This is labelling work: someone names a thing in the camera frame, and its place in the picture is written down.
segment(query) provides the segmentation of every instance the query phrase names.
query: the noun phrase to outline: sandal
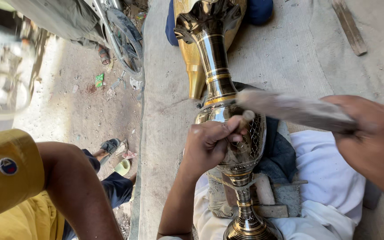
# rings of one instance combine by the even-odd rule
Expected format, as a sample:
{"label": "sandal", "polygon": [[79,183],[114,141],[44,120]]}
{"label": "sandal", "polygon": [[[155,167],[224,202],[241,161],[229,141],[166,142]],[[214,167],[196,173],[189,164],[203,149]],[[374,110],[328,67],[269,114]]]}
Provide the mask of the sandal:
{"label": "sandal", "polygon": [[99,51],[99,56],[101,58],[101,61],[102,61],[102,64],[103,65],[108,65],[110,63],[110,57],[109,57],[109,53],[108,53],[108,50],[103,48],[102,50]]}
{"label": "sandal", "polygon": [[130,171],[131,164],[128,159],[123,159],[118,165],[115,167],[115,172],[119,173],[121,176],[125,176]]}
{"label": "sandal", "polygon": [[118,149],[120,144],[121,144],[121,140],[120,139],[113,138],[113,139],[110,139],[108,141],[103,142],[100,145],[101,146],[100,149],[103,149],[103,150],[105,150],[105,151],[107,151],[109,153],[107,156],[104,156],[100,160],[100,165],[104,165],[109,160],[110,156],[112,156],[112,154]]}

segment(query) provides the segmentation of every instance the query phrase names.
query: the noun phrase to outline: logo patch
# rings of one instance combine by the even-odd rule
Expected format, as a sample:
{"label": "logo patch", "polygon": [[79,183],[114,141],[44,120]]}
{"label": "logo patch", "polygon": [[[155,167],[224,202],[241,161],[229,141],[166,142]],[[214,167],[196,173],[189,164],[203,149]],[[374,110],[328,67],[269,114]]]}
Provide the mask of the logo patch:
{"label": "logo patch", "polygon": [[12,176],[17,172],[17,164],[10,158],[1,158],[0,171],[7,176]]}

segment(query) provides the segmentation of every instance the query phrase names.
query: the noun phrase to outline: green slipper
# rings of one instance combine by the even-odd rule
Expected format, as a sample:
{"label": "green slipper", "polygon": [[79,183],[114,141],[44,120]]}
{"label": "green slipper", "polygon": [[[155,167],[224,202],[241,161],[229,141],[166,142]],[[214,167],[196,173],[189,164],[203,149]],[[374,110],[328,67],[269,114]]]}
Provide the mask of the green slipper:
{"label": "green slipper", "polygon": [[125,176],[125,174],[130,171],[131,164],[128,159],[123,159],[118,165],[115,167],[115,172],[119,173],[121,176]]}

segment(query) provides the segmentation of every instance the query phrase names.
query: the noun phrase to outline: dark blue cloth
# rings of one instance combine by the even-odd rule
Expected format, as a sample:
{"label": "dark blue cloth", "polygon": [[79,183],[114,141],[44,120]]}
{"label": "dark blue cloth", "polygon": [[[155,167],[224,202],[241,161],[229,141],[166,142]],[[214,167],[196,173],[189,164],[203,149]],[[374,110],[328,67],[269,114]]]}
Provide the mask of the dark blue cloth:
{"label": "dark blue cloth", "polygon": [[272,0],[248,0],[244,18],[253,25],[264,24],[274,9]]}
{"label": "dark blue cloth", "polygon": [[[263,24],[271,17],[273,9],[274,3],[272,0],[248,0],[244,19],[253,25]],[[166,23],[166,36],[171,45],[179,46],[179,42],[174,34],[174,27],[174,6],[173,0],[170,0]]]}
{"label": "dark blue cloth", "polygon": [[291,183],[297,172],[296,151],[278,129],[278,119],[266,117],[266,143],[254,173],[264,173],[274,183]]}
{"label": "dark blue cloth", "polygon": [[172,46],[179,46],[179,42],[176,38],[176,35],[174,34],[174,27],[175,19],[174,19],[174,5],[173,0],[170,0],[170,5],[168,7],[168,16],[167,16],[167,23],[166,23],[166,36],[168,39],[168,42]]}
{"label": "dark blue cloth", "polygon": [[[87,149],[83,149],[82,151],[88,157],[88,160],[96,173],[99,172],[100,162],[93,157]],[[109,177],[101,181],[101,183],[112,208],[116,208],[121,204],[130,201],[131,194],[133,193],[133,183],[130,179],[121,176],[117,172],[113,172],[109,175]],[[72,240],[74,237],[76,237],[75,232],[70,224],[65,220],[62,240]]]}

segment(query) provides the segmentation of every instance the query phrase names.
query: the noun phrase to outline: person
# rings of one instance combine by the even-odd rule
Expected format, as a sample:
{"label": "person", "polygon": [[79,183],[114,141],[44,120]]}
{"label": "person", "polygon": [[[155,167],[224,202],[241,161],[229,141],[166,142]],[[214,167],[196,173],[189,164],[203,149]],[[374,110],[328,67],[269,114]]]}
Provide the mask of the person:
{"label": "person", "polygon": [[110,57],[99,16],[89,4],[91,0],[6,0],[17,11],[31,19],[40,28],[89,49],[99,52],[102,64]]}
{"label": "person", "polygon": [[18,129],[0,132],[0,239],[122,240],[112,209],[131,199],[136,176],[96,175],[119,145],[110,139],[92,155],[35,143]]}
{"label": "person", "polygon": [[[362,207],[364,192],[365,179],[359,176],[384,191],[384,105],[359,96],[327,96],[323,100],[339,105],[357,121],[358,130],[353,134],[308,130],[291,135],[298,175],[309,177],[310,186],[301,186],[301,217],[270,219],[286,240],[351,240],[360,220],[357,209]],[[192,239],[192,224],[200,240],[223,238],[232,220],[217,218],[208,210],[208,183],[203,178],[224,159],[228,143],[242,139],[234,133],[241,118],[233,116],[225,123],[205,122],[190,127],[157,239]],[[358,194],[349,189],[356,184],[361,185],[356,188]]]}

